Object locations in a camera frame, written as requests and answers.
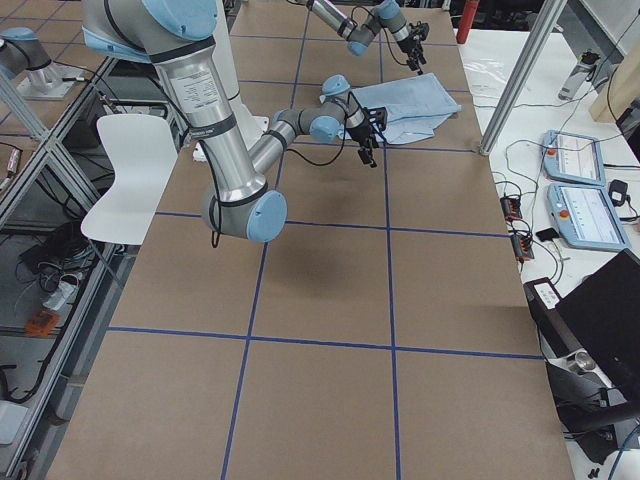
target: blue cloth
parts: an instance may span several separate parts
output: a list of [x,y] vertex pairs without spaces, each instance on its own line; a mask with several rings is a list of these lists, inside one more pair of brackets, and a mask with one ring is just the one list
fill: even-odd
[[353,93],[365,107],[387,108],[383,134],[394,145],[433,137],[437,127],[462,110],[433,73],[356,88]]

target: red object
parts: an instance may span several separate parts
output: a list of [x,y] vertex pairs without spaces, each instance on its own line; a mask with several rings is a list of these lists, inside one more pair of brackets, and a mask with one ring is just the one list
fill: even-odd
[[469,30],[471,30],[471,25],[473,25],[473,19],[476,18],[479,3],[480,0],[467,0],[467,3],[464,4],[464,11],[462,12],[462,18],[458,25],[458,34],[456,35],[456,40],[459,44],[467,41]]

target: white chair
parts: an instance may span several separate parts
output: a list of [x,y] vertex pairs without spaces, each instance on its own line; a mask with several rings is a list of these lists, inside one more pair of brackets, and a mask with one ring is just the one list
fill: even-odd
[[100,242],[141,245],[178,158],[167,122],[124,113],[98,120],[113,165],[113,186],[82,221],[82,233]]

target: computer monitor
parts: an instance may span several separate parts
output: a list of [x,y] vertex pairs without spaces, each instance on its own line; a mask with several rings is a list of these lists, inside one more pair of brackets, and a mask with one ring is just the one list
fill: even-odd
[[640,400],[640,259],[619,252],[556,309],[613,385]]

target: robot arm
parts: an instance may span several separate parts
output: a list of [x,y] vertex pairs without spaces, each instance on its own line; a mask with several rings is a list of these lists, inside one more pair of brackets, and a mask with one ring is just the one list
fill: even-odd
[[[350,102],[346,81],[347,88],[329,92],[330,100],[319,109],[282,112],[249,152],[212,59],[215,2],[83,0],[83,11],[87,45],[116,58],[152,63],[192,138],[200,141],[214,175],[203,199],[204,221],[214,231],[256,242],[275,238],[287,206],[279,192],[269,190],[264,173],[297,135],[333,138],[345,112],[355,128],[359,105]],[[346,106],[335,103],[341,95],[346,95]]]
[[62,76],[32,30],[16,27],[0,32],[0,73],[12,80],[25,70],[40,92],[62,84]]
[[362,55],[381,29],[388,29],[398,43],[400,50],[407,55],[407,65],[418,75],[422,75],[420,65],[426,60],[422,44],[427,39],[429,25],[418,22],[417,25],[407,23],[395,0],[384,0],[371,9],[365,22],[358,26],[353,18],[347,17],[329,0],[295,0],[306,5],[309,11],[316,14],[338,35],[349,42],[348,48],[354,55]]

